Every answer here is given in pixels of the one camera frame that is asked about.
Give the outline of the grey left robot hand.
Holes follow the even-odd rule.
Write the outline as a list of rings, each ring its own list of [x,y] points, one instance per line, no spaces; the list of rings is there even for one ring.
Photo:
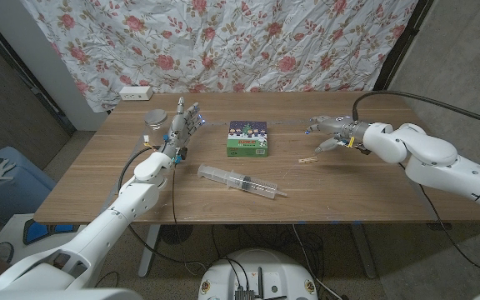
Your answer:
[[[173,161],[176,161],[177,157],[183,158],[181,152],[189,144],[191,136],[205,123],[199,110],[198,102],[185,108],[184,97],[178,99],[177,112],[167,131],[167,139],[160,148],[161,153]]]

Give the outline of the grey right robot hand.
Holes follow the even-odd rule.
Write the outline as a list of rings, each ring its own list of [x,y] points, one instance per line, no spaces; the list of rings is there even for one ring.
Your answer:
[[[337,146],[356,148],[365,155],[371,153],[363,144],[364,134],[370,127],[369,122],[354,121],[349,116],[317,116],[310,121],[312,125],[306,129],[306,134],[321,132],[331,136],[314,150],[315,153],[332,151]]]

